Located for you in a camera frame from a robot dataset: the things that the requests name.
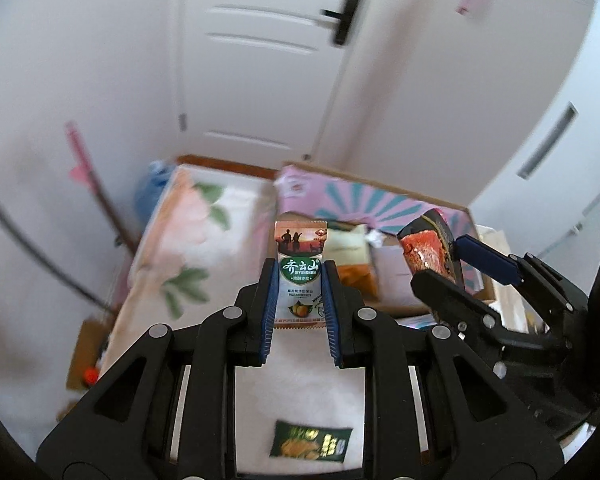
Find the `pink handled broom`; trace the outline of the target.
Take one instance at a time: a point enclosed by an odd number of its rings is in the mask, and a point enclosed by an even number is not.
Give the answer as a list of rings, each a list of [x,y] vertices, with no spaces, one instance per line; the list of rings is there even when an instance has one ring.
[[[66,138],[74,159],[74,167],[70,170],[70,178],[82,185],[96,200],[100,211],[107,218],[110,226],[117,235],[117,241],[134,256],[137,252],[138,240],[124,225],[120,214],[114,208],[102,180],[93,165],[90,153],[87,151],[83,136],[75,122],[66,122],[64,125]]]

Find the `white wardrobe door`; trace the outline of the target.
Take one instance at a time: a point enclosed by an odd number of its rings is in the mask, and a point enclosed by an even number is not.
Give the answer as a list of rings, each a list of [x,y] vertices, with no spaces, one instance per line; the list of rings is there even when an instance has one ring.
[[[564,83],[520,149],[471,203],[474,219],[539,255],[600,196],[600,0]]]

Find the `red black snack packet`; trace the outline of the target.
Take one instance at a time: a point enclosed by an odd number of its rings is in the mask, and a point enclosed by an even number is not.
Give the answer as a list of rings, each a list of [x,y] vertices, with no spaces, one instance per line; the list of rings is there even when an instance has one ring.
[[[437,208],[429,209],[396,234],[411,274],[433,270],[457,284],[465,285],[455,238]]]

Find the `green snack packet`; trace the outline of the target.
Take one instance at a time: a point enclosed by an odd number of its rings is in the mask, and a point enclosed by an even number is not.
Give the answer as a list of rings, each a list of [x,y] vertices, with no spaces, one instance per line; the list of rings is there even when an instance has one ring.
[[[351,428],[302,426],[278,420],[270,455],[294,460],[343,463]]]

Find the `floral tablecloth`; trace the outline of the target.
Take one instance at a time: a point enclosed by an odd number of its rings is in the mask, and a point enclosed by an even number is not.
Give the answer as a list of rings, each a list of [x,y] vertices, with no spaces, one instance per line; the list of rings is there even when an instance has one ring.
[[[151,325],[198,325],[230,306],[275,252],[274,180],[183,166],[140,241],[130,292],[104,356],[110,366]],[[236,373],[237,467],[244,474],[322,474],[362,464],[364,374],[336,367],[327,330],[276,328],[264,365]],[[272,457],[278,420],[351,428],[343,463]]]

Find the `small white candy packet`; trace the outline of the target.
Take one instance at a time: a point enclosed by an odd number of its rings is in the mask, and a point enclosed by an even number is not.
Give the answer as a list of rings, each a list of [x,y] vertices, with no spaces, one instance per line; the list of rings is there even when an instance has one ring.
[[[278,294],[276,328],[324,325],[321,266],[327,223],[315,220],[278,220],[275,223]]]

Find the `blue water bottle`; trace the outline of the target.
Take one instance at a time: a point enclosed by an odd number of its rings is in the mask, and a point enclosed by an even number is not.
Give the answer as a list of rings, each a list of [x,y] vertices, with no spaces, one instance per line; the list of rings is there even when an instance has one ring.
[[[155,160],[148,165],[146,174],[138,182],[134,194],[134,210],[142,226],[148,225],[174,169],[172,162]]]

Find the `cardboard box pink lining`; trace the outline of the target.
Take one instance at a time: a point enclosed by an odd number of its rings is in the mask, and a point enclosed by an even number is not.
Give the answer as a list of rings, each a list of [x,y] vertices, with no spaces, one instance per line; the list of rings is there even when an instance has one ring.
[[[281,217],[325,220],[343,230],[366,226],[370,253],[373,247],[401,247],[396,238],[400,229],[434,208],[453,236],[479,236],[464,206],[308,162],[285,162],[274,185]]]

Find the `white translucent snack packet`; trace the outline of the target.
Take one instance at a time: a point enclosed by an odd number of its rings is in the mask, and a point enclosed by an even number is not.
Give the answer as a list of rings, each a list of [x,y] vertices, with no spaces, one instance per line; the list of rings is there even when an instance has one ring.
[[[377,307],[395,315],[416,315],[428,308],[414,295],[412,271],[400,246],[372,248],[372,258],[378,283]]]

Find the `orange chips bag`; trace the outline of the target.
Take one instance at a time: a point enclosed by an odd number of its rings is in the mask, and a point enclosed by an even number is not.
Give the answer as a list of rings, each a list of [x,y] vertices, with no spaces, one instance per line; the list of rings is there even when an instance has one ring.
[[[378,301],[378,279],[366,235],[366,226],[328,229],[323,258],[336,264],[343,285],[357,289],[364,299]]]

